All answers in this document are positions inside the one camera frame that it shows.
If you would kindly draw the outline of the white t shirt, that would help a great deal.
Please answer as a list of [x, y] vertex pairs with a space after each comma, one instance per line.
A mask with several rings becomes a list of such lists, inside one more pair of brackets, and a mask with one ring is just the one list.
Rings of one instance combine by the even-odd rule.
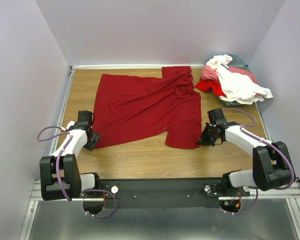
[[221, 89], [226, 95], [220, 96], [222, 100], [237, 102], [241, 105], [252, 105], [273, 97], [270, 89], [252, 82], [247, 75], [229, 71], [228, 64], [232, 60], [229, 54], [215, 55], [204, 64], [211, 67], [218, 75]]

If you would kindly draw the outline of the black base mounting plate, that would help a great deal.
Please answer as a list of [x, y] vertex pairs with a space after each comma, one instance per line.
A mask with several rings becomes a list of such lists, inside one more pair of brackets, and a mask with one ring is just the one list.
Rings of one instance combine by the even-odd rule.
[[219, 208], [224, 202], [234, 210], [250, 193], [234, 188], [220, 177], [102, 179], [102, 192], [83, 193], [83, 209], [95, 217], [119, 209]]

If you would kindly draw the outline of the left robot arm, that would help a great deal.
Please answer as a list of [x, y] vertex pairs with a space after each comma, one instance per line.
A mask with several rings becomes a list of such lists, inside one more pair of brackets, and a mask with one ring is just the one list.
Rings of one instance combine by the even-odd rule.
[[60, 133], [41, 138], [45, 130], [52, 128], [42, 129], [37, 140], [45, 142], [62, 135], [66, 137], [57, 150], [39, 161], [41, 197], [44, 201], [66, 199], [69, 202], [79, 198], [82, 192], [91, 198], [97, 197], [101, 191], [98, 176], [96, 173], [81, 174], [77, 157], [83, 148], [92, 151], [100, 135], [92, 130], [90, 121], [82, 120], [70, 121], [66, 127], [56, 126]]

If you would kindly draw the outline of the aluminium frame extrusion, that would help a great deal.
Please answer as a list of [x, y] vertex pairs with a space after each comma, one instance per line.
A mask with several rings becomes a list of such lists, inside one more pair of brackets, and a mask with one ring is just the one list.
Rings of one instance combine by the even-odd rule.
[[[255, 189], [249, 189], [249, 195], [243, 196], [241, 199], [249, 199], [254, 200], [256, 198], [256, 190]], [[227, 201], [232, 199], [239, 199], [239, 195], [236, 197], [234, 196], [224, 196], [219, 197], [218, 200], [220, 201]], [[300, 179], [297, 177], [294, 181], [294, 183], [290, 186], [290, 188], [285, 190], [268, 190], [268, 191], [262, 191], [258, 190], [258, 200], [259, 199], [300, 199]]]

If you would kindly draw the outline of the dark red t shirt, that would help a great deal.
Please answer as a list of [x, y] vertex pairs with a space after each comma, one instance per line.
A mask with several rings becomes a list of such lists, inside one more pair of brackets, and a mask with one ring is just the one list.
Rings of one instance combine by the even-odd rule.
[[96, 92], [93, 130], [96, 148], [129, 143], [167, 133], [165, 144], [199, 147], [201, 96], [189, 66], [163, 67], [161, 78], [103, 74]]

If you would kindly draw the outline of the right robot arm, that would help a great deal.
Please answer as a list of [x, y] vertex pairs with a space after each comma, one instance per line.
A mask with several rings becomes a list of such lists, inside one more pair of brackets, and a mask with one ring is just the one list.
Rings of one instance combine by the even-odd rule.
[[285, 190], [295, 181], [295, 172], [287, 146], [271, 142], [249, 131], [237, 122], [206, 123], [198, 144], [215, 146], [217, 140], [229, 142], [252, 157], [252, 169], [225, 173], [220, 191], [231, 196], [238, 188], [249, 187], [261, 191]]

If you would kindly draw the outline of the pink t shirt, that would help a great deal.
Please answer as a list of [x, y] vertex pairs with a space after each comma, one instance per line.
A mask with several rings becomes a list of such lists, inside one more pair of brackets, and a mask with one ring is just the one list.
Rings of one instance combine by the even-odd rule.
[[[229, 66], [228, 70], [232, 73], [239, 73], [241, 75], [246, 75], [252, 80], [252, 82], [254, 82], [255, 84], [258, 84], [258, 81], [256, 80], [255, 76], [247, 70], [233, 67], [233, 66]], [[205, 81], [210, 80], [210, 81], [213, 81], [216, 84], [220, 85], [220, 81], [219, 81], [219, 77], [218, 77], [217, 73], [210, 66], [204, 66], [202, 68], [201, 78]]]

